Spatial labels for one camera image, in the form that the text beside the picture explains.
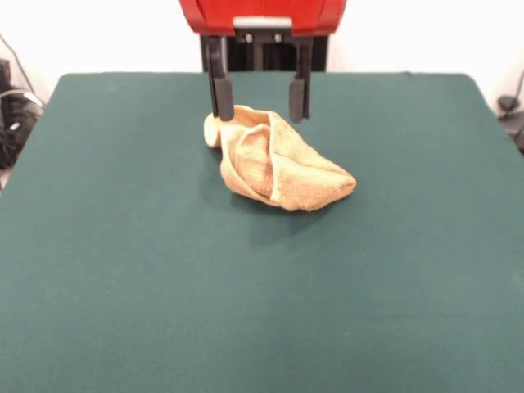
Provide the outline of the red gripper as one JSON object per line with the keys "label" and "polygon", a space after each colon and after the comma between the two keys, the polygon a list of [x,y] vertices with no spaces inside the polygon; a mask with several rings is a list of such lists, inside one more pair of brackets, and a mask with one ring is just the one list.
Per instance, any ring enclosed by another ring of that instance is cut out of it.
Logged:
{"label": "red gripper", "polygon": [[290,82],[291,121],[309,118],[313,41],[337,31],[345,0],[185,0],[183,15],[206,44],[206,66],[214,117],[234,117],[233,89],[224,66],[222,38],[253,43],[294,43],[296,73]]}

